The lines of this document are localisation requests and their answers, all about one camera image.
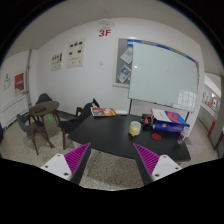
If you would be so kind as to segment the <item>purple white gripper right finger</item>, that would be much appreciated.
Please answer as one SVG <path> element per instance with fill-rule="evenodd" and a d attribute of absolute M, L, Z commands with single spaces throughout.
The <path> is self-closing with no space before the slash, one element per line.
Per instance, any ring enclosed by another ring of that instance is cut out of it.
<path fill-rule="evenodd" d="M 181 170 L 181 167 L 173 161 L 168 155 L 161 155 L 152 152 L 151 150 L 134 144 L 143 165 L 153 181 L 157 181 L 172 173 Z"/>

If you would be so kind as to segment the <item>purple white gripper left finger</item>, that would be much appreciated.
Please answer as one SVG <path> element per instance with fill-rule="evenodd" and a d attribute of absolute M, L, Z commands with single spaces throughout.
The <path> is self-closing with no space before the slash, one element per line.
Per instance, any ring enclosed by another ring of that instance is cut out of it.
<path fill-rule="evenodd" d="M 56 154 L 42 166 L 42 169 L 68 181 L 80 181 L 90 152 L 90 143 L 81 145 L 65 155 Z"/>

